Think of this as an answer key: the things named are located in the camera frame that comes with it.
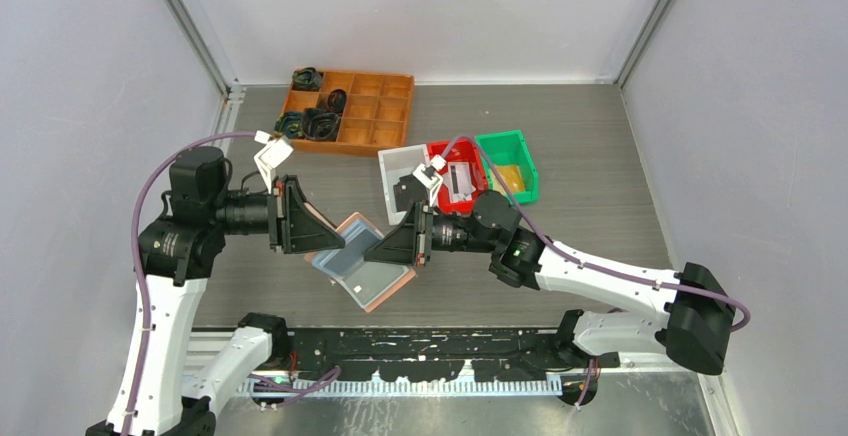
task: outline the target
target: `white bin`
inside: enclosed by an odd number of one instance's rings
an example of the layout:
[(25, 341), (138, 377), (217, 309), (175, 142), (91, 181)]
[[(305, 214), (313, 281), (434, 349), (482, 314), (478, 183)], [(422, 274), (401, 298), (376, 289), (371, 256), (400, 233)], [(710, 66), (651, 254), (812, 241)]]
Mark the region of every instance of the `white bin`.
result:
[(419, 164), (429, 164), (430, 156), (427, 146), (418, 144), (403, 148), (384, 149), (377, 153), (380, 160), (380, 176), (383, 178), (383, 196), (386, 199), (386, 213), (389, 224), (400, 223), (406, 215), (406, 210), (398, 211), (395, 207), (395, 192), (392, 189), (400, 181), (401, 176), (412, 174)]

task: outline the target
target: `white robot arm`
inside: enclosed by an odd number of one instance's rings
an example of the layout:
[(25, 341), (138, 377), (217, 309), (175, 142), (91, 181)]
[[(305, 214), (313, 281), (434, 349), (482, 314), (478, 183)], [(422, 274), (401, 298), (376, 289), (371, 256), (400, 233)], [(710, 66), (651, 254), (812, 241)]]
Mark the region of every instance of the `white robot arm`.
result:
[[(334, 225), (306, 201), (296, 177), (272, 179), (291, 148), (267, 136), (256, 137), (266, 144), (256, 162), (267, 194), (229, 191), (232, 170), (217, 148), (186, 150), (170, 166), (171, 214), (163, 212), (138, 239), (151, 324), (144, 327), (137, 288), (138, 313), (118, 396), (107, 419), (87, 436), (211, 435), (216, 415), (245, 378), (269, 358), (289, 354), (285, 320), (251, 313), (226, 348), (181, 384), (194, 315), (225, 235), (268, 234), (270, 247), (284, 253), (344, 247)], [(733, 326), (734, 305), (706, 268), (687, 263), (680, 272), (656, 270), (582, 253), (520, 227), (522, 215), (494, 191), (483, 192), (469, 216), (442, 214), (430, 206), (440, 178), (419, 169), (421, 174), (398, 183), (416, 191), (411, 209), (365, 253), (366, 260), (423, 266), (431, 250), (487, 253), (489, 270), (510, 286), (578, 294), (617, 308), (565, 313), (553, 342), (570, 367), (591, 367), (593, 358), (627, 351), (665, 353), (704, 374), (722, 371), (730, 332), (744, 323)], [(146, 354), (143, 371), (137, 371), (137, 354)]]

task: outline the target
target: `black item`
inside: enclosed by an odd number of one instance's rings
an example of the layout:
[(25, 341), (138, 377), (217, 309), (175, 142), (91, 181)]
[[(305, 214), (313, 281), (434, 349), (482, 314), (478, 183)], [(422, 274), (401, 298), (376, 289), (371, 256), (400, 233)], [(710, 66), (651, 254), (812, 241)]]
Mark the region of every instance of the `black item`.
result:
[[(710, 270), (699, 264), (686, 263), (676, 277), (684, 286), (727, 294)], [(677, 292), (670, 306), (668, 327), (656, 335), (668, 357), (698, 373), (721, 374), (736, 308), (683, 291)]]
[(327, 109), (341, 115), (344, 112), (345, 104), (347, 104), (347, 93), (344, 89), (334, 89), (327, 96)]
[[(553, 338), (553, 350), (559, 360), (563, 364), (575, 368), (588, 367), (589, 359), (592, 358), (574, 344), (574, 328), (577, 326), (577, 320), (580, 319), (580, 316), (583, 316), (582, 309), (566, 311)], [(600, 361), (602, 368), (617, 368), (621, 365), (618, 352), (604, 353), (594, 357)]]
[[(200, 399), (182, 398), (183, 412), (176, 426), (159, 435), (154, 435), (150, 430), (142, 431), (141, 434), (142, 436), (211, 436), (215, 434), (216, 421), (215, 413), (209, 411), (210, 401), (209, 396)], [(119, 434), (121, 434), (120, 428), (115, 428), (105, 420), (85, 431), (85, 436), (118, 436)]]
[(271, 194), (230, 191), (215, 221), (226, 234), (268, 234), (285, 254), (344, 247), (333, 224), (309, 204), (297, 176), (275, 178)]
[(539, 289), (535, 274), (544, 244), (533, 232), (518, 226), (521, 215), (503, 195), (483, 191), (470, 216), (446, 215), (416, 200), (424, 186), (409, 178), (401, 178), (394, 190), (413, 201), (410, 210), (382, 241), (365, 252), (366, 261), (424, 266), (431, 249), (490, 252), (489, 271), (499, 280), (515, 288)]
[(215, 211), (215, 220), (225, 234), (267, 234), (268, 194), (231, 191), (224, 206)]
[(224, 231), (215, 224), (157, 219), (138, 236), (138, 245), (145, 274), (170, 277), (182, 286), (211, 276), (215, 256), (224, 249)]
[(145, 274), (171, 277), (177, 286), (208, 278), (225, 234), (269, 234), (271, 247), (285, 253), (344, 247), (329, 221), (306, 202), (297, 177), (275, 180), (275, 194), (250, 194), (227, 191), (231, 173), (218, 148), (177, 156), (168, 171), (172, 214), (164, 211), (138, 238)]
[(392, 186), (395, 193), (395, 208), (398, 211), (406, 211), (416, 201), (427, 201), (430, 195), (427, 187), (415, 176), (407, 174), (401, 176), (397, 184)]
[(303, 111), (286, 111), (274, 124), (274, 132), (289, 139), (303, 139)]
[(491, 241), (475, 238), (471, 235), (470, 225), (475, 219), (463, 218), (454, 214), (436, 214), (433, 216), (432, 249), (436, 251), (463, 251), (469, 253), (489, 253), (495, 249)]
[(248, 313), (239, 321), (238, 326), (261, 329), (271, 335), (271, 356), (268, 361), (286, 357), (291, 353), (292, 343), (285, 319), (272, 314)]
[(424, 266), (430, 260), (433, 211), (416, 201), (403, 220), (382, 241), (365, 252), (365, 261)]
[(303, 135), (313, 141), (335, 141), (339, 135), (341, 116), (320, 108), (306, 108), (303, 113)]
[[(282, 214), (278, 212), (276, 218), (269, 220), (273, 225), (272, 249), (275, 243), (286, 254), (344, 248), (344, 238), (336, 232), (335, 225), (306, 201), (297, 176), (286, 175), (282, 181), (275, 180), (275, 185), (275, 193), (279, 192), (282, 198), (274, 207)], [(269, 198), (269, 210), (273, 209), (271, 204)]]
[(168, 168), (172, 219), (181, 224), (206, 224), (218, 196), (227, 186), (224, 153), (212, 146), (183, 151)]
[(315, 68), (296, 69), (292, 73), (292, 89), (297, 91), (318, 91), (324, 77)]
[[(290, 333), (299, 376), (309, 380), (339, 366), (340, 381), (371, 381), (377, 369), (383, 381), (450, 381), (465, 360), (472, 361), (480, 382), (544, 380), (547, 371), (572, 369), (557, 357), (552, 331), (540, 328), (291, 328)], [(289, 369), (286, 363), (281, 358), (259, 369)]]

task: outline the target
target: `small box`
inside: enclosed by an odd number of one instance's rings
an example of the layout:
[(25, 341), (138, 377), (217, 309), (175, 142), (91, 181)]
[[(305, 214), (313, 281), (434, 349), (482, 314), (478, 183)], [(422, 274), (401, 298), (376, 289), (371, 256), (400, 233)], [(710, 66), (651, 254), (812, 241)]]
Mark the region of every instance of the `small box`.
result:
[[(442, 151), (445, 150), (447, 145), (448, 141), (427, 143), (427, 154), (429, 154), (430, 158), (437, 154), (442, 154)], [(480, 154), (471, 142), (463, 140), (457, 142), (451, 148), (446, 161), (448, 164), (439, 171), (439, 174), (445, 178), (442, 188), (439, 189), (439, 209), (443, 213), (471, 214), (471, 209), (474, 207), (474, 201), (477, 200), (477, 196), (489, 189), (489, 181), (486, 179)], [(450, 175), (448, 171), (451, 169), (451, 163), (459, 162), (468, 163), (468, 169), (471, 173), (471, 184), (474, 185), (474, 191), (471, 193), (471, 199), (467, 201), (451, 202), (450, 181), (448, 180)]]
[(395, 202), (394, 186), (402, 176), (412, 174), (419, 164), (430, 164), (427, 146), (418, 144), (397, 149), (384, 149), (377, 153), (380, 161), (380, 177), (383, 180), (383, 197), (386, 200), (386, 214), (389, 224), (397, 225), (406, 216), (406, 208), (398, 208)]
[[(475, 139), (496, 165), (518, 166), (521, 179), (524, 181), (524, 191), (513, 195), (519, 204), (532, 203), (539, 199), (539, 173), (536, 171), (536, 165), (533, 164), (533, 158), (530, 157), (524, 134), (520, 130), (481, 134)], [(483, 167), (486, 170), (489, 187), (495, 188), (497, 180), (492, 174), (495, 169), (490, 168), (485, 159), (483, 159)]]
[(299, 91), (289, 86), (280, 114), (317, 107), (336, 89), (345, 91), (347, 102), (335, 141), (293, 139), (297, 151), (375, 156), (382, 149), (404, 145), (415, 78), (405, 74), (325, 69), (318, 72), (322, 76), (321, 88)]
[(336, 231), (345, 240), (344, 248), (309, 253), (304, 259), (341, 285), (366, 313), (415, 277), (409, 266), (365, 261), (365, 251), (383, 235), (360, 213), (350, 215)]

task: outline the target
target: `red bin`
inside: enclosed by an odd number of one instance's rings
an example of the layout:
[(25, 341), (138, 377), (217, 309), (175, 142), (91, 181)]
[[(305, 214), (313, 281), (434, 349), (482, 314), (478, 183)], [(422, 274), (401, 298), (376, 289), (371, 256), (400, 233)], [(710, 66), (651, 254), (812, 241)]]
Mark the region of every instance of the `red bin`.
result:
[[(437, 154), (441, 155), (447, 145), (448, 141), (427, 143), (427, 152), (430, 154), (430, 158)], [(447, 161), (447, 164), (441, 171), (439, 171), (439, 174), (445, 178), (444, 184), (442, 184), (441, 189), (439, 189), (439, 209), (441, 209), (443, 213), (459, 213), (463, 215), (471, 214), (471, 208), (474, 207), (474, 202), (477, 201), (477, 196), (486, 189), (489, 189), (489, 181), (486, 179), (486, 173), (483, 170), (483, 161), (480, 159), (480, 153), (477, 152), (477, 149), (470, 141), (462, 140), (457, 142), (453, 148), (451, 148), (450, 154), (448, 154), (448, 157), (445, 158), (445, 161)], [(471, 193), (470, 201), (458, 201), (456, 203), (450, 202), (450, 192), (447, 187), (447, 172), (450, 163), (456, 162), (466, 162), (469, 165), (469, 170), (471, 171), (471, 182), (475, 188), (474, 192)]]

